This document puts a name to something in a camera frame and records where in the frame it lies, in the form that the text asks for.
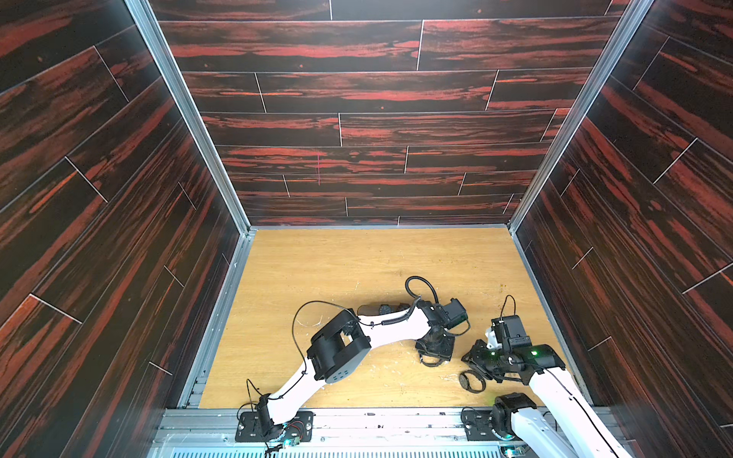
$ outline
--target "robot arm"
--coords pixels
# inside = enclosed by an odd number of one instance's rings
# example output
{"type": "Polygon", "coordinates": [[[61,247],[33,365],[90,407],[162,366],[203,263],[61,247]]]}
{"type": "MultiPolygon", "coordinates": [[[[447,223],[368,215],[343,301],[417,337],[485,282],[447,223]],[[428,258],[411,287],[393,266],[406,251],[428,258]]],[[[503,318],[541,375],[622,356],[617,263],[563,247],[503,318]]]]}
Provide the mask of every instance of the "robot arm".
{"type": "Polygon", "coordinates": [[[257,421],[262,436],[266,440],[278,437],[283,425],[311,396],[325,385],[351,375],[376,347],[414,339],[421,361],[423,356],[437,358],[436,366],[450,361],[456,335],[448,330],[464,321],[468,321],[468,315],[458,299],[442,306],[418,296],[407,311],[376,317],[342,310],[311,337],[307,358],[285,385],[259,398],[257,421]]]}
{"type": "Polygon", "coordinates": [[[540,458],[630,458],[583,398],[560,357],[549,345],[533,345],[517,315],[492,320],[487,342],[476,341],[462,361],[483,378],[528,385],[552,412],[572,448],[542,420],[535,403],[519,393],[496,398],[491,425],[498,438],[518,437],[540,458]],[[520,378],[509,378],[508,373],[520,378]]]}

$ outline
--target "dark wood panel wall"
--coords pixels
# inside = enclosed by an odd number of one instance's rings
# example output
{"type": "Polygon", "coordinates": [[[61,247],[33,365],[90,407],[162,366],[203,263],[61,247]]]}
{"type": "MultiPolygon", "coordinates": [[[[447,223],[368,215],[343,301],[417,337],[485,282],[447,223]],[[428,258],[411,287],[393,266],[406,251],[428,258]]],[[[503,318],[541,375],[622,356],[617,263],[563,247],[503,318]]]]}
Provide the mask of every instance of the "dark wood panel wall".
{"type": "Polygon", "coordinates": [[[625,8],[151,4],[255,225],[506,223],[625,8]]]}
{"type": "Polygon", "coordinates": [[[647,458],[733,456],[732,18],[657,0],[517,233],[647,458]]]}
{"type": "Polygon", "coordinates": [[[238,233],[124,2],[11,3],[0,456],[144,456],[238,233]]]}

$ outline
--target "wooden floor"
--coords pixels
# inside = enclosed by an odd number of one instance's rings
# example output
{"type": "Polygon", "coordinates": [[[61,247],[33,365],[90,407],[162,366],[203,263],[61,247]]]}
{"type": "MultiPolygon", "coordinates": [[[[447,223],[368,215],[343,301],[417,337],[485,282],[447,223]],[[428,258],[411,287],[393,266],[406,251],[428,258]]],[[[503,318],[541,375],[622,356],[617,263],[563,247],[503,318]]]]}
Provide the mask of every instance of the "wooden floor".
{"type": "MultiPolygon", "coordinates": [[[[458,383],[457,375],[468,368],[461,356],[476,339],[485,339],[507,294],[517,299],[517,314],[532,341],[561,352],[505,228],[279,229],[260,230],[254,238],[200,407],[239,407],[248,401],[248,378],[263,393],[280,388],[301,364],[290,326],[303,303],[320,299],[355,310],[362,304],[407,303],[404,283],[411,275],[427,278],[441,302],[457,298],[468,311],[472,329],[456,339],[452,361],[422,366],[413,341],[380,347],[307,407],[478,406],[515,391],[539,401],[520,383],[488,382],[481,394],[458,383]]],[[[411,286],[430,296],[418,281],[411,286]]],[[[310,336],[338,311],[321,304],[303,309],[295,326],[303,352],[310,336]]]]}

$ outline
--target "wire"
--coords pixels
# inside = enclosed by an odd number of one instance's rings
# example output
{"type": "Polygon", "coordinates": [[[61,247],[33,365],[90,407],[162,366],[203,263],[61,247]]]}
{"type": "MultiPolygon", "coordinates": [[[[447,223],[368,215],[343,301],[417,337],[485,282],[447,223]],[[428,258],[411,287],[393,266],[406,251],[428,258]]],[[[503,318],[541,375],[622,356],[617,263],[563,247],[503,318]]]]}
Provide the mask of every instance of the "wire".
{"type": "Polygon", "coordinates": [[[504,307],[507,304],[507,299],[509,299],[509,298],[512,298],[512,301],[514,302],[514,314],[515,315],[517,314],[517,300],[514,299],[514,296],[512,296],[511,294],[508,294],[504,298],[504,304],[501,306],[501,312],[499,313],[499,319],[501,319],[502,317],[504,317],[504,307]]]}
{"type": "Polygon", "coordinates": [[[438,300],[438,293],[435,292],[435,288],[432,287],[432,285],[430,284],[430,282],[428,280],[426,280],[425,278],[422,278],[421,276],[417,276],[417,275],[413,275],[413,276],[409,277],[407,280],[405,280],[405,289],[408,291],[408,294],[410,296],[412,296],[415,299],[417,299],[417,297],[418,297],[417,294],[415,294],[414,292],[412,292],[410,290],[410,282],[412,280],[420,280],[423,283],[425,283],[427,285],[427,287],[430,288],[430,291],[432,292],[432,298],[435,299],[435,303],[440,303],[440,301],[438,300]]]}
{"type": "Polygon", "coordinates": [[[450,337],[461,337],[463,334],[465,334],[465,333],[467,333],[467,332],[469,332],[471,330],[471,322],[468,321],[468,318],[465,319],[465,322],[468,323],[468,327],[462,333],[460,333],[460,334],[453,334],[453,333],[448,332],[447,330],[443,330],[443,333],[446,336],[450,336],[450,337]]]}

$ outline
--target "metal vent grille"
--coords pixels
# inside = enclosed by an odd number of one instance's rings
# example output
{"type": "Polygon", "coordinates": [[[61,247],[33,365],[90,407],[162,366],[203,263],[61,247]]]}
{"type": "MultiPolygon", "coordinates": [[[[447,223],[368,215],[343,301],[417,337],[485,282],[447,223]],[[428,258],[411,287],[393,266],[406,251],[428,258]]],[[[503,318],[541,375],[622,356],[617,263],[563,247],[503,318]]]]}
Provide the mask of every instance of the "metal vent grille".
{"type": "MultiPolygon", "coordinates": [[[[264,451],[209,449],[178,449],[172,458],[263,458],[264,451]]],[[[271,458],[502,458],[495,447],[475,451],[284,451],[271,458]]]]}

